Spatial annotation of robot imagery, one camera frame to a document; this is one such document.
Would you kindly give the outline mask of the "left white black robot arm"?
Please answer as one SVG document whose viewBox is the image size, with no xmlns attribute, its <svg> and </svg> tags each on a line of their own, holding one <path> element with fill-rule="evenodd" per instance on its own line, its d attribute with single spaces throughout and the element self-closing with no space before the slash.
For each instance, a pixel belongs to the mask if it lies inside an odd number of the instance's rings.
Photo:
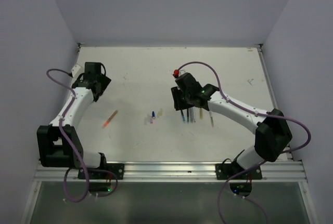
<svg viewBox="0 0 333 224">
<path fill-rule="evenodd" d="M 103 95 L 111 79 L 100 62 L 86 62 L 83 67 L 76 64 L 64 74 L 74 82 L 65 86 L 70 95 L 57 116 L 37 129 L 40 162 L 44 167 L 87 167 L 94 177 L 104 178 L 108 172 L 105 155 L 84 151 L 76 130 L 88 107 Z"/>
</svg>

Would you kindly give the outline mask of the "orange highlighter pen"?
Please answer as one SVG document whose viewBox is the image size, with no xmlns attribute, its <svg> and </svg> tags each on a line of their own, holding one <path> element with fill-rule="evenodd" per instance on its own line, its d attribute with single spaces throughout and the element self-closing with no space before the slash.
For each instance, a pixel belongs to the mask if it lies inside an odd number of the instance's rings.
<svg viewBox="0 0 333 224">
<path fill-rule="evenodd" d="M 115 111 L 111 114 L 111 116 L 110 116 L 110 117 L 104 122 L 102 128 L 106 128 L 106 127 L 110 124 L 110 122 L 112 121 L 112 119 L 117 115 L 117 113 L 118 113 L 118 110 L 115 110 Z"/>
</svg>

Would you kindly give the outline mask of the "purple pen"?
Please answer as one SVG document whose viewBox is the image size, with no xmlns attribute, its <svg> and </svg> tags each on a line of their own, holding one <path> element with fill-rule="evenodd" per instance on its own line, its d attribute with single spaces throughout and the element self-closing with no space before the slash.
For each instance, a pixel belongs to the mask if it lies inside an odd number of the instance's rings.
<svg viewBox="0 0 333 224">
<path fill-rule="evenodd" d="M 191 123 L 194 123 L 196 120 L 195 120 L 195 113 L 194 113 L 194 108 L 190 108 L 189 109 L 189 117 L 190 117 L 190 122 Z"/>
</svg>

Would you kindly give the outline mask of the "blue pen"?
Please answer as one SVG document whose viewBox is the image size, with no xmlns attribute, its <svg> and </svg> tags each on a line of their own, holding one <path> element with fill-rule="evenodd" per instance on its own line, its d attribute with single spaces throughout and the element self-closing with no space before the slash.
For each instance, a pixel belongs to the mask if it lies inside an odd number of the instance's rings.
<svg viewBox="0 0 333 224">
<path fill-rule="evenodd" d="M 185 121 L 184 112 L 183 112 L 183 110 L 180 110 L 180 112 L 181 112 L 181 116 L 182 116 L 182 121 L 183 121 L 183 123 L 185 123 L 186 121 Z"/>
</svg>

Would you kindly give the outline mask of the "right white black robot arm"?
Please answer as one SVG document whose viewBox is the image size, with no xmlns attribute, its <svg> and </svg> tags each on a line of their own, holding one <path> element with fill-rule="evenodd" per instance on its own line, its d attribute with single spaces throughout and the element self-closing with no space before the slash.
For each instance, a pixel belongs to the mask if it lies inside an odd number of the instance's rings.
<svg viewBox="0 0 333 224">
<path fill-rule="evenodd" d="M 254 134 L 254 145 L 241 151 L 227 169 L 236 178 L 245 178 L 250 168 L 263 161 L 274 162 L 292 140 L 290 128 L 278 109 L 247 112 L 250 106 L 240 101 L 237 107 L 232 98 L 223 97 L 218 87 L 204 87 L 190 73 L 174 74 L 176 86 L 171 88 L 174 108 L 181 111 L 196 107 L 223 115 Z"/>
</svg>

